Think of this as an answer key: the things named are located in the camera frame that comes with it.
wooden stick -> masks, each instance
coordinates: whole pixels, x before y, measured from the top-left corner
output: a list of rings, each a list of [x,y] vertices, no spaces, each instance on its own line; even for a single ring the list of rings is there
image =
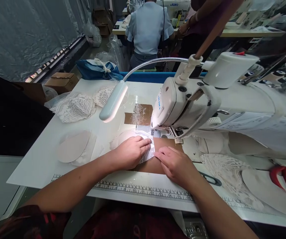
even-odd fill
[[[204,54],[204,52],[207,50],[210,44],[215,40],[215,38],[219,35],[219,33],[222,32],[222,30],[226,26],[226,23],[229,21],[232,15],[237,11],[237,9],[241,6],[243,1],[244,0],[233,0],[230,3],[229,7],[223,13],[222,17],[218,20],[218,22],[216,23],[216,25],[214,26],[213,30],[210,32],[204,43],[198,49],[197,53],[194,56],[195,59],[199,59]]]

blue plastic bag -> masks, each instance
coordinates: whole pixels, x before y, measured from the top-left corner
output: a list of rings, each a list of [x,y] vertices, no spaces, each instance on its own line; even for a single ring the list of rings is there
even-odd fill
[[[122,80],[118,67],[112,62],[101,62],[99,59],[78,60],[76,66],[84,80]]]

red scissors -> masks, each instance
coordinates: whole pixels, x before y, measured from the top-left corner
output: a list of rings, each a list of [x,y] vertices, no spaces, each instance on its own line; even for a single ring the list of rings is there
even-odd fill
[[[281,165],[277,165],[275,167],[273,167],[272,169],[270,169],[269,171],[269,175],[270,175],[270,179],[271,181],[277,185],[278,187],[284,189],[281,184],[279,183],[279,180],[278,180],[278,173],[282,172],[282,176],[286,182],[286,167],[285,166],[281,166]]]

juki logo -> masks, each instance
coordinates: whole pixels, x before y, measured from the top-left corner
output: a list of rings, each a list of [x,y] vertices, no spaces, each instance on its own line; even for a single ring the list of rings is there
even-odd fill
[[[158,109],[160,110],[160,98],[158,97]]]

background sewing machine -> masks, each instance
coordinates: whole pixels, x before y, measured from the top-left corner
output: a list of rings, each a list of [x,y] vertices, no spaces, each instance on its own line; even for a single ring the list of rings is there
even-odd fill
[[[274,13],[286,5],[286,0],[244,0],[243,4],[233,14],[230,21],[235,21],[243,29],[254,29],[266,26],[280,15]]]
[[[190,9],[190,0],[157,0],[156,3],[160,6],[164,4],[174,27],[184,23]]]
[[[265,84],[238,82],[249,68],[258,69],[258,60],[224,52],[215,63],[202,64],[209,70],[204,79],[190,80],[187,75],[192,63],[181,63],[175,77],[167,78],[160,89],[151,117],[152,130],[166,130],[175,138],[190,136],[195,130],[233,131],[286,158],[286,94]]]

